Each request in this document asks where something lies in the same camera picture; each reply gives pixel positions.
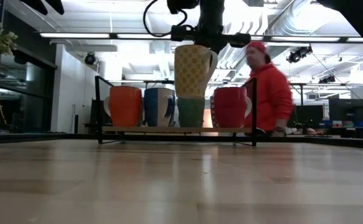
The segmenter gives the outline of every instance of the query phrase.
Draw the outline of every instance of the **man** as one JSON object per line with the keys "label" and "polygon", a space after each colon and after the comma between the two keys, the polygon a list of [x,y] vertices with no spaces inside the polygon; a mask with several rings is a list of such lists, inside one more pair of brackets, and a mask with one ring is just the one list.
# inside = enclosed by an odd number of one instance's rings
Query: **man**
{"label": "man", "polygon": [[[252,69],[246,84],[252,95],[250,79],[257,79],[257,127],[267,136],[285,136],[286,124],[294,109],[288,81],[266,54],[263,42],[252,41],[246,48],[246,59]],[[245,127],[252,127],[252,114],[246,118]]]}

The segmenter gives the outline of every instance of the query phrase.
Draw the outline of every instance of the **blue mug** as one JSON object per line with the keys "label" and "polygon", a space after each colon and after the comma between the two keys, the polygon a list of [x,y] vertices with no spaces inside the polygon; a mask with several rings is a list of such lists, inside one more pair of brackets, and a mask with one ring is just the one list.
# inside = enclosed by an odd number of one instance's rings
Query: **blue mug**
{"label": "blue mug", "polygon": [[174,90],[149,88],[144,92],[145,121],[149,127],[169,127],[174,119]]}

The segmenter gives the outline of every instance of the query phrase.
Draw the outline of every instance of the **wooden shelf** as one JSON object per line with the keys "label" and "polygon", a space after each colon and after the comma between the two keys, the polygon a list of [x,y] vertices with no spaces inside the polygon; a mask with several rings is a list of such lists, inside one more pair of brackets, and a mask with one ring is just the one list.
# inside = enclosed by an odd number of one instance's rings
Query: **wooden shelf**
{"label": "wooden shelf", "polygon": [[102,131],[120,131],[126,133],[251,133],[251,128],[175,128],[175,127],[109,127]]}

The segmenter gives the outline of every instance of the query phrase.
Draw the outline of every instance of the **orange mug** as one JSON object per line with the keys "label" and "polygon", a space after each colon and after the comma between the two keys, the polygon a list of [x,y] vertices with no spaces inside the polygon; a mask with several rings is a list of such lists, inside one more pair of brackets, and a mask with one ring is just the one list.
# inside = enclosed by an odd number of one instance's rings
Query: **orange mug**
{"label": "orange mug", "polygon": [[109,94],[112,125],[133,127],[141,117],[142,92],[130,86],[113,86]]}

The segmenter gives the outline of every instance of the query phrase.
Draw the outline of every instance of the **green mug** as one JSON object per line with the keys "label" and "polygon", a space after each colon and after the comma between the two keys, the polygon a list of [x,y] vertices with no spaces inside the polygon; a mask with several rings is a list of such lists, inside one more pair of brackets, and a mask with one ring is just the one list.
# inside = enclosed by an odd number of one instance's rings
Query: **green mug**
{"label": "green mug", "polygon": [[182,128],[201,128],[204,123],[205,98],[178,98],[179,124]]}

